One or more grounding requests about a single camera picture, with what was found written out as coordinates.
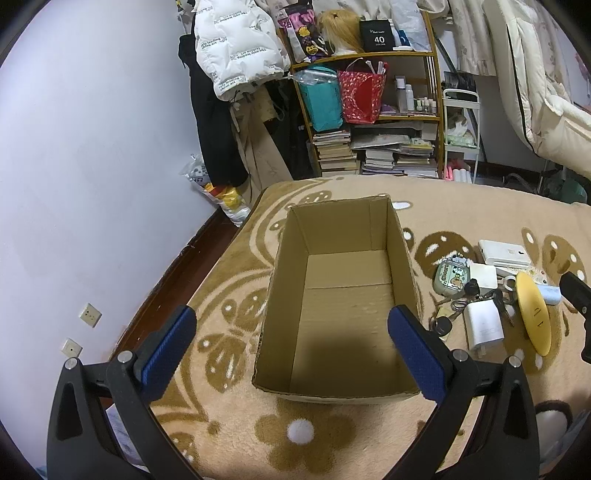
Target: tape roll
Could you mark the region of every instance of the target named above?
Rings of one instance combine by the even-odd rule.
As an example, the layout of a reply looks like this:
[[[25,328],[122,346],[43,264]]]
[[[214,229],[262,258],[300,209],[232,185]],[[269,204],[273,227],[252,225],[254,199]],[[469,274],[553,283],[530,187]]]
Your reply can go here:
[[[503,288],[506,291],[515,291],[515,276],[507,275],[503,278]]]

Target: red gift bag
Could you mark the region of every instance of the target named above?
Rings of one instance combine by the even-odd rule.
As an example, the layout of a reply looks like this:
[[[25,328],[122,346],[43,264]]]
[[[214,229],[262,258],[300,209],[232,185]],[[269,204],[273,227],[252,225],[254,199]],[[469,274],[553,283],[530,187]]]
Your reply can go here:
[[[337,72],[343,118],[350,124],[373,124],[379,117],[386,74],[350,71],[353,63],[358,60],[363,59],[351,62],[344,72]]]

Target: electrical outlet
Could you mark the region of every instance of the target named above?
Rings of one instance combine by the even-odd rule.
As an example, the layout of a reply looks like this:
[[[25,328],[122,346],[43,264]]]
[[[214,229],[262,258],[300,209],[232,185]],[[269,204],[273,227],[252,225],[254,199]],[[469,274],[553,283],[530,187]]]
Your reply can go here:
[[[71,358],[73,356],[78,357],[78,355],[80,355],[80,352],[82,351],[82,347],[71,338],[67,338],[64,342],[64,346],[61,347],[61,351],[68,358]]]
[[[94,308],[90,303],[87,303],[86,307],[84,307],[84,310],[82,310],[82,313],[80,314],[80,318],[94,328],[101,315],[103,315],[101,312]]]

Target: blue gripper pad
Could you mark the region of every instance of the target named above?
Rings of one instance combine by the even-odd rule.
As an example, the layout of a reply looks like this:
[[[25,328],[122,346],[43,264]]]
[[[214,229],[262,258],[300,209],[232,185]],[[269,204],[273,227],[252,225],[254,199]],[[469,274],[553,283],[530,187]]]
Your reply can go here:
[[[421,333],[427,333],[404,305],[390,310],[388,333],[396,349],[402,355],[423,396],[439,404],[447,391],[445,371],[418,329],[422,330]]]
[[[183,355],[197,331],[197,319],[192,308],[178,307],[166,324],[146,338],[138,353],[136,366],[140,369],[141,397],[146,402],[164,395]]]

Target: hanging clothes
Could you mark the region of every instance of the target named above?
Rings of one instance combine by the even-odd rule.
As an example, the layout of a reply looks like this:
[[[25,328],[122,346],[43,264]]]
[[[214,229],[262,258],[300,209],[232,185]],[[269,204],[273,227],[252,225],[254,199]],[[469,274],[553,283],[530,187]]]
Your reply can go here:
[[[193,29],[180,37],[178,56],[189,67],[191,104],[209,177],[214,186],[238,187],[246,182],[248,172],[232,132],[230,104],[216,97],[211,79],[197,63]]]
[[[495,76],[495,57],[482,0],[449,0],[456,26],[458,69],[474,75]]]
[[[273,20],[254,0],[200,0],[193,11],[197,61],[219,99],[254,93],[289,70]]]
[[[238,192],[248,205],[270,185],[293,179],[261,118],[261,112],[266,110],[261,103],[266,103],[268,97],[266,90],[257,90],[252,98],[241,99],[240,108],[235,111],[239,128],[235,130],[236,141],[249,173],[248,181]]]
[[[295,82],[274,80],[265,84],[277,118],[265,122],[279,153],[294,180],[314,177],[306,142],[309,142],[304,115],[296,93]]]

